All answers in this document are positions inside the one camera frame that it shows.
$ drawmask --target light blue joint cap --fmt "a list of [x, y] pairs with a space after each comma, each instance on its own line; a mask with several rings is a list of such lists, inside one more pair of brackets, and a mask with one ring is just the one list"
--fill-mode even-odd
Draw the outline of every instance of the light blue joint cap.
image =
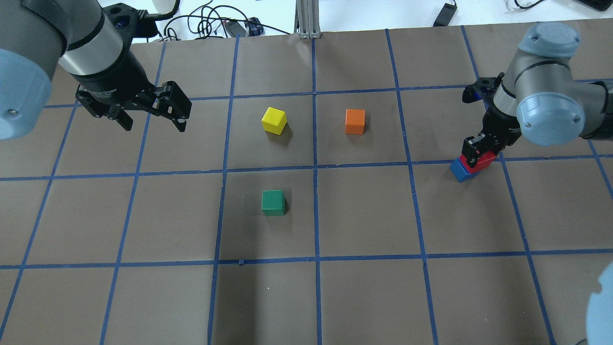
[[568, 96], [540, 92], [519, 103], [517, 120], [528, 141], [541, 146], [563, 145], [581, 134], [585, 114], [583, 108]]
[[572, 58], [579, 48], [581, 36], [574, 28], [554, 21], [534, 24], [519, 48], [524, 52], [548, 58]]
[[598, 278], [602, 291], [593, 293], [587, 305], [585, 326], [588, 344], [613, 344], [613, 263]]
[[51, 80], [39, 65], [0, 49], [0, 140], [30, 133], [50, 95]]

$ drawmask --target yellow cube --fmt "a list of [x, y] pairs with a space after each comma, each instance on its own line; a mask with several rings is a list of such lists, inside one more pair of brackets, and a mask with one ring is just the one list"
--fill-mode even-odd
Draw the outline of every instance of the yellow cube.
[[287, 125], [285, 111], [268, 107], [266, 113], [264, 113], [264, 117], [262, 117], [262, 126], [264, 130], [276, 135], [281, 135], [285, 125]]

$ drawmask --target cube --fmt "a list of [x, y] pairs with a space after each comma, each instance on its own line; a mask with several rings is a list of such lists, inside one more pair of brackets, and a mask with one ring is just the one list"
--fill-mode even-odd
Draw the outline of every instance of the cube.
[[347, 109], [345, 113], [345, 134], [364, 134], [366, 126], [366, 111], [363, 109]]
[[285, 197], [282, 190], [262, 192], [262, 212], [268, 217], [285, 215]]
[[266, 113], [264, 113], [264, 117], [262, 117], [262, 126], [264, 130], [276, 135], [281, 135], [285, 125], [287, 125], [285, 111], [268, 107]]

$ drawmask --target green cube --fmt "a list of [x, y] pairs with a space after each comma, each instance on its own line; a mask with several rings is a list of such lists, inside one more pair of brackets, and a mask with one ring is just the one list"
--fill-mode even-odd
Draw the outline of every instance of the green cube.
[[285, 197], [282, 190], [262, 192], [262, 211], [267, 216], [285, 215]]

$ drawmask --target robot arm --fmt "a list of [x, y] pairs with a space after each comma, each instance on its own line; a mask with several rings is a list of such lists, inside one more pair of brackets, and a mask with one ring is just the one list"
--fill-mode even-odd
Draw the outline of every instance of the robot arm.
[[483, 129], [464, 140], [451, 166], [462, 182], [488, 167], [521, 135], [537, 145], [562, 145], [577, 136], [613, 140], [613, 83], [575, 82], [569, 59], [581, 38], [570, 26], [538, 23], [519, 44], [506, 73], [480, 78], [464, 90], [462, 101], [482, 99]]
[[0, 41], [0, 139], [34, 128], [58, 62], [80, 83], [75, 97], [92, 116], [129, 131], [126, 110], [144, 110], [185, 131], [190, 100], [175, 82], [155, 87], [130, 52], [133, 37], [155, 36], [160, 18], [124, 4], [102, 9], [96, 0], [0, 2], [8, 38]]

